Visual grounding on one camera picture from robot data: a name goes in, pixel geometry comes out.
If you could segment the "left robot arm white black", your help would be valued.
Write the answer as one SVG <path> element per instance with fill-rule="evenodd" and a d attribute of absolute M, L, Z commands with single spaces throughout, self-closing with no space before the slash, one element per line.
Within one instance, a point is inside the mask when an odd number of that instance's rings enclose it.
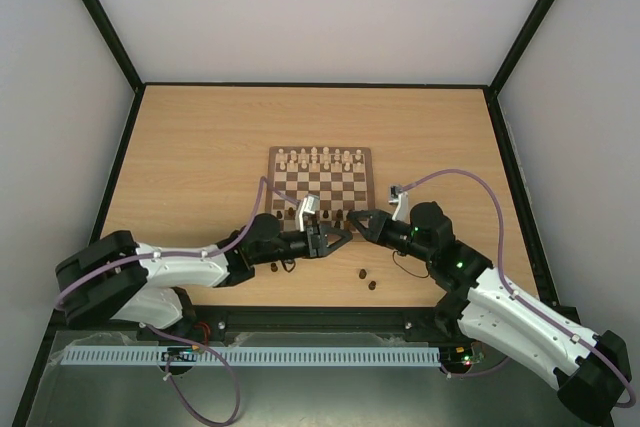
<path fill-rule="evenodd" d="M 167 329 L 188 315 L 188 286 L 233 287 L 252 279 L 259 264 L 324 258 L 351 239 L 349 231 L 325 224 L 284 231 L 267 213 L 201 248 L 138 243 L 120 230 L 56 266 L 55 307 L 73 329 L 110 320 Z"/>

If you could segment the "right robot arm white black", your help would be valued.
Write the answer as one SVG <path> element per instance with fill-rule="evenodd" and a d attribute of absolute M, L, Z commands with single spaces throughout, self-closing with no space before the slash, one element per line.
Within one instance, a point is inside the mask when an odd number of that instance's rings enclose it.
<path fill-rule="evenodd" d="M 582 421 L 605 423 L 631 379 L 620 336 L 596 333 L 522 290 L 455 237 L 435 202 L 414 206 L 408 222 L 382 210 L 352 211 L 347 218 L 367 241 L 425 263 L 445 292 L 434 309 L 443 336 L 464 335 L 493 347 L 555 389 Z"/>

